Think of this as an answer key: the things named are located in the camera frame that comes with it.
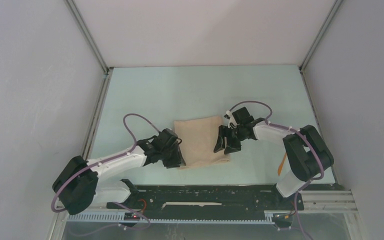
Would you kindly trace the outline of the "beige cloth napkin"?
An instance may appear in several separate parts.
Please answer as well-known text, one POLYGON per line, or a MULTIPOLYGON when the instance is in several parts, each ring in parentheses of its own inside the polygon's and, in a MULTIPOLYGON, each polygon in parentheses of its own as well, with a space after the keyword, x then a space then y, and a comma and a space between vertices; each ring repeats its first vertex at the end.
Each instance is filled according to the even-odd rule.
POLYGON ((223 124, 222 117, 211 116, 174 122, 174 132, 182 139, 180 151, 185 161, 181 170, 208 167, 231 161, 222 151, 214 153, 218 139, 218 127, 223 124))

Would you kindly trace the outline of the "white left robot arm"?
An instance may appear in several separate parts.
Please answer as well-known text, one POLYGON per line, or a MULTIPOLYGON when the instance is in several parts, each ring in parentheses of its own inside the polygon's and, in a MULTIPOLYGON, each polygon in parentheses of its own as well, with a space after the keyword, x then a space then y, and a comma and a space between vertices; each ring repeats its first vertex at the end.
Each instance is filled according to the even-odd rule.
POLYGON ((185 166, 181 143, 177 134, 165 128, 150 138, 135 139, 130 148, 106 157, 73 157, 52 185, 52 210, 77 215, 91 205, 110 202, 133 208, 138 202, 135 186, 128 179, 116 177, 159 161, 167 169, 185 166))

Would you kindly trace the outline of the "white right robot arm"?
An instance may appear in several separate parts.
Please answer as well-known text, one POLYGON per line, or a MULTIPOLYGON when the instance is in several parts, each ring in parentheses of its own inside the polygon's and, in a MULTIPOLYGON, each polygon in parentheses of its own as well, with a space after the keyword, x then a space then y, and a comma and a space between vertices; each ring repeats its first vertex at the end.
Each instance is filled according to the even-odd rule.
POLYGON ((291 196, 318 177, 323 177, 326 169, 334 163, 326 143, 312 125, 298 130, 274 124, 268 119, 254 118, 246 107, 227 111, 224 118, 227 125, 218 127, 214 153, 225 155, 242 149, 242 141, 268 141, 284 146, 289 163, 289 172, 272 187, 271 204, 284 209, 291 202, 291 196))

